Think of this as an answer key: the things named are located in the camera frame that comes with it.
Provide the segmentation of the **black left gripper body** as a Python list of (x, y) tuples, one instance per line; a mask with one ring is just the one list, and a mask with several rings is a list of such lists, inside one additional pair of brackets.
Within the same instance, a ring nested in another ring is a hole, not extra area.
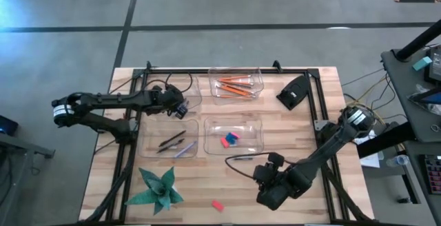
[(184, 102), (183, 93), (173, 85), (168, 85), (164, 90), (160, 86), (155, 85), (152, 90), (158, 92), (156, 100), (168, 114), (177, 111), (178, 107)]

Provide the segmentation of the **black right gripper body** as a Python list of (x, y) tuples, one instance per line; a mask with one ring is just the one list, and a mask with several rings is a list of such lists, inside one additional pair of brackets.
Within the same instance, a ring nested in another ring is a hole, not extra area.
[(276, 175), (276, 166), (273, 163), (257, 165), (254, 169), (253, 179), (258, 184), (259, 189), (263, 189), (270, 184)]

